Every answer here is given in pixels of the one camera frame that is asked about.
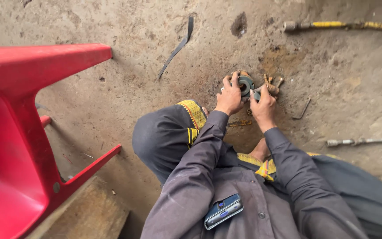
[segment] concrete floor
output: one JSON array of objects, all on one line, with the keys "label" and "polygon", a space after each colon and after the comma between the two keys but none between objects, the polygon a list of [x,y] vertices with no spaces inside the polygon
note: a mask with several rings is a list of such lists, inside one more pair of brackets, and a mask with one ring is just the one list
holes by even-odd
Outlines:
[{"label": "concrete floor", "polygon": [[[256,85],[264,72],[285,79],[277,123],[297,146],[338,155],[382,180],[382,145],[324,146],[326,139],[382,137],[382,31],[281,30],[285,20],[382,22],[382,1],[28,1],[0,0],[0,46],[100,42],[113,48],[112,60],[41,90],[36,102],[49,109],[40,114],[53,118],[46,132],[65,178],[123,145],[98,172],[132,210],[121,237],[139,237],[160,194],[160,183],[131,147],[138,117],[187,98],[213,109],[221,79],[236,69],[246,69]],[[231,25],[243,12],[247,32],[238,39]],[[190,41],[155,82],[189,15]],[[291,120],[308,97],[305,116]],[[232,119],[251,119],[247,108]],[[226,140],[247,153],[261,137],[251,125],[230,128]]]}]

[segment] yellow embroidered trim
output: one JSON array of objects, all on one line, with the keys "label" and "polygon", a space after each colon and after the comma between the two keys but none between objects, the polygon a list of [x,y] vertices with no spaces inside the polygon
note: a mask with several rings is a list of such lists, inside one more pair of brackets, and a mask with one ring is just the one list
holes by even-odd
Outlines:
[{"label": "yellow embroidered trim", "polygon": [[204,117],[204,113],[201,111],[201,108],[197,105],[197,103],[192,100],[184,100],[177,103],[177,105],[183,106],[188,111],[188,114],[190,115],[196,129],[200,130],[203,128],[206,123],[206,117]]},{"label": "yellow embroidered trim", "polygon": [[273,174],[273,173],[276,173],[276,165],[273,162],[273,160],[269,160],[269,163],[268,163],[268,174]]},{"label": "yellow embroidered trim", "polygon": [[[322,155],[322,154],[316,154],[316,153],[310,153],[310,152],[306,152],[306,154],[308,154],[309,156],[319,156],[319,155]],[[333,155],[333,154],[325,154],[325,156],[328,156],[328,157],[331,157],[333,159],[336,159],[336,160],[343,160],[342,158],[336,156],[336,155]]]},{"label": "yellow embroidered trim", "polygon": [[188,129],[188,149],[189,149],[191,145],[194,143],[200,131],[195,128],[187,128],[187,129]]},{"label": "yellow embroidered trim", "polygon": [[273,160],[266,160],[263,165],[259,168],[256,174],[265,178],[265,180],[273,182],[273,177],[269,176],[272,173],[276,173],[276,166]]},{"label": "yellow embroidered trim", "polygon": [[321,154],[317,154],[317,153],[311,153],[311,152],[306,152],[307,155],[309,156],[319,156]]},{"label": "yellow embroidered trim", "polygon": [[248,155],[248,154],[237,153],[237,157],[241,161],[248,162],[248,163],[257,165],[259,167],[262,166],[262,164],[263,164],[257,158],[255,158],[251,155]]}]

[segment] small bolt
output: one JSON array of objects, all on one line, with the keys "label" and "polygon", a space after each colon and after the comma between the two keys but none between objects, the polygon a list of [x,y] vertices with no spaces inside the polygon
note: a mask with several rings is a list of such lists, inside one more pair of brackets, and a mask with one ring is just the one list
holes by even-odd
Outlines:
[{"label": "small bolt", "polygon": [[280,86],[283,82],[284,82],[284,79],[282,79],[282,78],[279,79],[279,82],[278,82],[276,88],[279,88],[279,86]]}]

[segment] bare foot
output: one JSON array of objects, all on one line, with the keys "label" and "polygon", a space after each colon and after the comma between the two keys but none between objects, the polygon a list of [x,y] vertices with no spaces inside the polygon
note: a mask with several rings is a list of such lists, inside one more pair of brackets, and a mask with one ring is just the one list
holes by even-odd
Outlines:
[{"label": "bare foot", "polygon": [[259,143],[256,145],[256,147],[253,149],[249,155],[257,158],[261,162],[265,161],[265,158],[270,155],[270,151],[268,149],[268,146],[266,145],[266,139],[262,138]]},{"label": "bare foot", "polygon": [[206,114],[206,117],[209,117],[209,111],[205,107],[201,107],[201,109]]}]

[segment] wooden plank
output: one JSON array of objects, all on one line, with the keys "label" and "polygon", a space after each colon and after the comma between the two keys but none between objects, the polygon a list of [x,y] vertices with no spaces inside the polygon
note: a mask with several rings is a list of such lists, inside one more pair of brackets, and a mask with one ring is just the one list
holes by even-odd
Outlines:
[{"label": "wooden plank", "polygon": [[27,239],[117,239],[130,210],[92,177]]}]

